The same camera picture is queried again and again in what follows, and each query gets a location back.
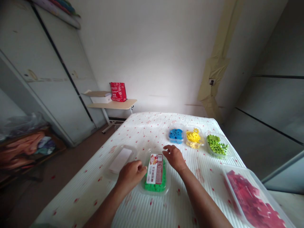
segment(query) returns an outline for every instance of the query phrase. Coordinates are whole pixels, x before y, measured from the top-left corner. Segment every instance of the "red paper bag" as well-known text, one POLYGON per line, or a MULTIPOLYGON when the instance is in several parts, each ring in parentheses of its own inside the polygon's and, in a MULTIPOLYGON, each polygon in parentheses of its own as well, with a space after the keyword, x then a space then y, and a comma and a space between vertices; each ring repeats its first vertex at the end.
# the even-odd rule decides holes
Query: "red paper bag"
POLYGON ((126 87, 124 83, 110 82, 113 101, 125 102, 127 100, 126 87))

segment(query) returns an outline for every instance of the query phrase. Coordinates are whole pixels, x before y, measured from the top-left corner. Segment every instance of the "wall socket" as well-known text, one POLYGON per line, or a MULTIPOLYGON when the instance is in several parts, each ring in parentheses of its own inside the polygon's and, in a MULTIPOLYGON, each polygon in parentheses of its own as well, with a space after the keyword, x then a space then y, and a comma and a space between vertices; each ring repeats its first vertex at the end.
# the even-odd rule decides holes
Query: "wall socket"
POLYGON ((209 85, 214 86, 215 80, 214 79, 209 79, 209 85))

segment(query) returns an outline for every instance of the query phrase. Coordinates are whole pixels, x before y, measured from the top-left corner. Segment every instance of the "plastic bag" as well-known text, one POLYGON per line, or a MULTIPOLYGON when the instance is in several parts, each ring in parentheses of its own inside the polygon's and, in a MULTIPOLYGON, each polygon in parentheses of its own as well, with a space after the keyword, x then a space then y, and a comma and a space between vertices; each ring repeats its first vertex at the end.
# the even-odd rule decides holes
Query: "plastic bag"
POLYGON ((33 112, 30 116, 10 117, 8 118, 2 132, 7 138, 14 138, 26 135, 36 129, 46 126, 48 123, 42 118, 38 112, 33 112))
POLYGON ((124 83, 110 82, 113 101, 125 102, 127 100, 126 87, 124 83))

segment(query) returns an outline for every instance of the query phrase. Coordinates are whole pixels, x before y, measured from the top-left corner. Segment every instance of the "cardboard box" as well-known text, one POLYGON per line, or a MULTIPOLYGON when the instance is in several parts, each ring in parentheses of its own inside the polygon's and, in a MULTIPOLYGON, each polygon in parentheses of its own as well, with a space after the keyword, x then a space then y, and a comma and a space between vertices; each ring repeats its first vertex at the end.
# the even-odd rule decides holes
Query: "cardboard box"
POLYGON ((107 104, 112 101, 111 100, 112 93, 108 91, 88 90, 83 94, 90 97, 93 103, 107 104))

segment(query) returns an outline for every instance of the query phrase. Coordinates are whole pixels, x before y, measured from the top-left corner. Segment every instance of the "bed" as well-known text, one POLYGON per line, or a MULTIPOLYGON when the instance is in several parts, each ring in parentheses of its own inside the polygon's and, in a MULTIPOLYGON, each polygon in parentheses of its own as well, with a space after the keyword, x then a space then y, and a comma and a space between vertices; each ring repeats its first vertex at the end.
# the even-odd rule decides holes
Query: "bed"
MULTIPOLYGON (((105 176, 115 150, 123 145, 135 147, 138 151, 136 160, 144 160, 149 148, 162 151, 164 145, 170 144, 168 128, 172 123, 195 125, 202 131, 223 134, 218 123, 210 118, 167 112, 134 113, 44 208, 34 224, 82 227, 115 185, 115 181, 105 176)), ((206 146, 199 149, 185 143, 176 146, 233 227, 247 227, 234 212, 221 176, 224 163, 245 167, 236 151, 235 157, 220 160, 212 157, 206 146)), ((170 175, 168 193, 151 196, 143 194, 139 186, 135 187, 121 203, 112 227, 198 227, 181 178, 171 166, 167 172, 170 175)))

